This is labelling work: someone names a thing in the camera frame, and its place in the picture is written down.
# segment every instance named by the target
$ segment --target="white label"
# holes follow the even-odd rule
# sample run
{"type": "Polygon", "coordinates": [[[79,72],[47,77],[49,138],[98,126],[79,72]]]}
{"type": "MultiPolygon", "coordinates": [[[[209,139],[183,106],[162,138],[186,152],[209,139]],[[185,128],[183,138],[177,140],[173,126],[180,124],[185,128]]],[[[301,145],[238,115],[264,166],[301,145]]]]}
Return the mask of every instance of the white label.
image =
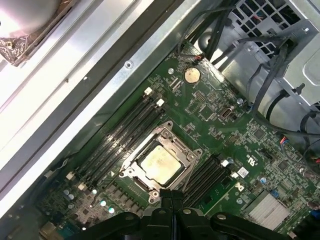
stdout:
{"type": "Polygon", "coordinates": [[[254,167],[254,166],[256,165],[256,160],[254,160],[252,157],[250,157],[250,158],[248,159],[248,163],[249,163],[252,167],[254,167]]]}
{"type": "Polygon", "coordinates": [[[245,187],[242,186],[240,182],[237,182],[234,187],[237,188],[239,192],[242,192],[245,189],[245,187]]]}
{"type": "Polygon", "coordinates": [[[244,179],[249,174],[249,172],[247,171],[247,169],[242,167],[239,169],[238,174],[244,179]]]}

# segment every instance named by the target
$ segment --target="screw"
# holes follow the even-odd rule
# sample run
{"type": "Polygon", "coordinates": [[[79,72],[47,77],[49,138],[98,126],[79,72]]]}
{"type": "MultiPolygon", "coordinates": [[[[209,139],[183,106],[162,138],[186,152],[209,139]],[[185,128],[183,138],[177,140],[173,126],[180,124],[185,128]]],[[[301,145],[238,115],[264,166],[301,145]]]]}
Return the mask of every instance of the screw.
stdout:
{"type": "Polygon", "coordinates": [[[169,69],[168,69],[168,73],[169,73],[169,74],[174,74],[174,72],[175,72],[175,70],[174,70],[173,68],[169,68],[169,69]]]}
{"type": "Polygon", "coordinates": [[[191,214],[191,210],[190,209],[183,209],[183,213],[184,214],[191,214]]]}
{"type": "Polygon", "coordinates": [[[188,158],[188,160],[190,160],[190,161],[191,161],[191,160],[195,159],[195,156],[193,156],[193,155],[188,155],[188,157],[187,157],[187,158],[188,158]]]}
{"type": "Polygon", "coordinates": [[[220,219],[220,220],[226,220],[226,219],[227,219],[227,217],[226,217],[225,215],[222,215],[222,214],[218,214],[218,215],[216,216],[216,218],[217,218],[217,219],[220,219]]]}
{"type": "Polygon", "coordinates": [[[241,198],[238,198],[238,199],[236,200],[236,203],[237,203],[237,204],[243,204],[244,201],[243,201],[241,198]]]}
{"type": "Polygon", "coordinates": [[[126,61],[124,66],[127,68],[127,69],[132,69],[133,66],[134,66],[134,63],[132,61],[126,61]]]}

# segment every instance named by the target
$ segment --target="cpu socket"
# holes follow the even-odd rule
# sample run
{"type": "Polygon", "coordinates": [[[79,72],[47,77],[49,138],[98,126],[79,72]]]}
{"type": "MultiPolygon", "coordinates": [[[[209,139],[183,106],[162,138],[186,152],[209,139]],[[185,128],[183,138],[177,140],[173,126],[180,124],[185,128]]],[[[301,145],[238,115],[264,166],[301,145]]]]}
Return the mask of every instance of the cpu socket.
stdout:
{"type": "Polygon", "coordinates": [[[174,189],[202,155],[190,150],[173,132],[173,122],[156,127],[123,162],[119,176],[130,177],[149,193],[149,203],[160,200],[160,189],[174,189]]]}

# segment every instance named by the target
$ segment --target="motherboard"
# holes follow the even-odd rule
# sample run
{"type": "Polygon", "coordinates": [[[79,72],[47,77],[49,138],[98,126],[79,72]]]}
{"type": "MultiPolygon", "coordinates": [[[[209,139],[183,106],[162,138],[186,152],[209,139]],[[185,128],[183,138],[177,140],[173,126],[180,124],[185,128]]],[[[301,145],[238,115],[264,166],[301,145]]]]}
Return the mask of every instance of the motherboard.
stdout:
{"type": "MultiPolygon", "coordinates": [[[[184,52],[199,54],[192,45],[184,52]]],[[[228,212],[287,235],[319,209],[318,180],[212,64],[171,53],[36,203],[61,239],[160,205],[160,189],[210,218],[228,212]]]]}

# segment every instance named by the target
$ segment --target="ram slot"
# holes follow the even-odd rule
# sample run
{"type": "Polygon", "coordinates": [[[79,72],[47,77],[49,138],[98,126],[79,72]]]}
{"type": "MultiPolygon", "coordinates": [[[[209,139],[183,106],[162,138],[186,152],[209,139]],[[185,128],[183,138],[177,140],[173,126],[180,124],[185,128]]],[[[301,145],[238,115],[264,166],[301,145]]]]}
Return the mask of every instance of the ram slot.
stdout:
{"type": "Polygon", "coordinates": [[[135,118],[135,120],[126,128],[126,132],[123,134],[121,140],[117,145],[109,151],[105,156],[101,157],[101,161],[94,166],[93,171],[88,172],[86,180],[92,180],[96,173],[103,167],[103,165],[112,157],[115,155],[115,153],[121,148],[123,144],[125,144],[128,140],[131,138],[134,138],[135,133],[137,131],[137,128],[144,125],[145,121],[150,117],[150,114],[155,110],[155,105],[149,105],[147,110],[143,112],[139,117],[135,118]]]}
{"type": "Polygon", "coordinates": [[[222,168],[215,157],[210,157],[192,174],[184,192],[183,205],[195,207],[227,174],[227,169],[222,168]]]}
{"type": "Polygon", "coordinates": [[[128,125],[130,125],[136,118],[139,117],[141,113],[143,113],[146,108],[152,103],[152,99],[142,99],[140,98],[133,109],[131,109],[125,116],[120,120],[118,124],[116,124],[112,130],[105,135],[105,137],[99,142],[98,147],[94,150],[94,152],[90,155],[90,158],[85,161],[85,164],[81,166],[78,170],[79,176],[84,176],[84,174],[97,163],[97,160],[103,155],[115,142],[116,139],[126,131],[128,125]]]}
{"type": "Polygon", "coordinates": [[[145,136],[145,134],[148,134],[153,129],[156,120],[158,120],[163,113],[163,109],[157,109],[156,112],[150,114],[150,119],[144,122],[141,131],[139,131],[138,134],[130,141],[130,143],[121,151],[121,153],[117,155],[111,162],[109,162],[106,167],[102,169],[101,173],[99,173],[98,176],[95,177],[96,180],[93,182],[93,186],[97,186],[98,184],[100,184],[105,176],[117,164],[117,162],[120,161],[135,144],[139,144],[144,140],[143,137],[145,136]]]}
{"type": "Polygon", "coordinates": [[[208,179],[203,180],[203,184],[198,186],[192,194],[188,196],[186,200],[183,201],[183,205],[187,208],[194,208],[197,204],[203,199],[203,197],[213,189],[213,187],[221,183],[221,181],[225,178],[226,171],[224,169],[217,169],[215,173],[208,179]]]}

